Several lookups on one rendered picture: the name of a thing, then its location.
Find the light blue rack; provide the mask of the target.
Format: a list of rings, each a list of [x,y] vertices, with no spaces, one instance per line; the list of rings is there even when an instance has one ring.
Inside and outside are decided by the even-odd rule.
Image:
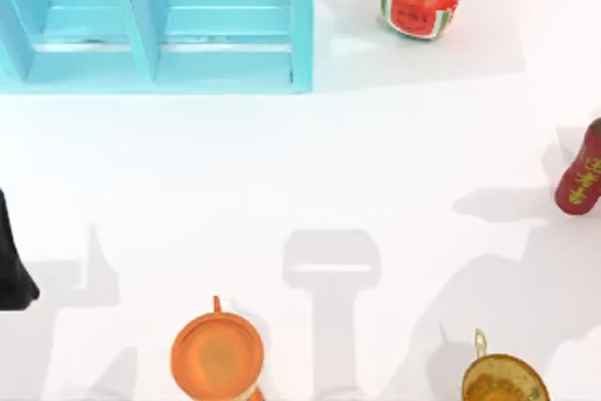
[[[302,93],[314,0],[0,0],[0,93]]]

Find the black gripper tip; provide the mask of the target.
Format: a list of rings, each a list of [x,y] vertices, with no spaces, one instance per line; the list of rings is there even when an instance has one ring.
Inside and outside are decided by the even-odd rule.
[[[6,198],[0,189],[0,312],[23,311],[39,299],[39,294],[17,251]]]

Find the gold trophy cup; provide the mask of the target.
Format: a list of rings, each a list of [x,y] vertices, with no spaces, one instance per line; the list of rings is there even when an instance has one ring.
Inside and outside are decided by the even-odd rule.
[[[476,359],[466,369],[461,401],[551,401],[545,382],[526,362],[503,353],[487,353],[484,332],[474,331]]]

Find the orange trophy cup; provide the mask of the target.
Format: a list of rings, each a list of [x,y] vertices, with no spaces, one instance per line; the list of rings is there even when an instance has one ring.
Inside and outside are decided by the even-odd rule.
[[[258,330],[225,312],[217,296],[213,310],[190,321],[171,346],[172,377],[193,401],[266,401],[258,385],[263,365]]]

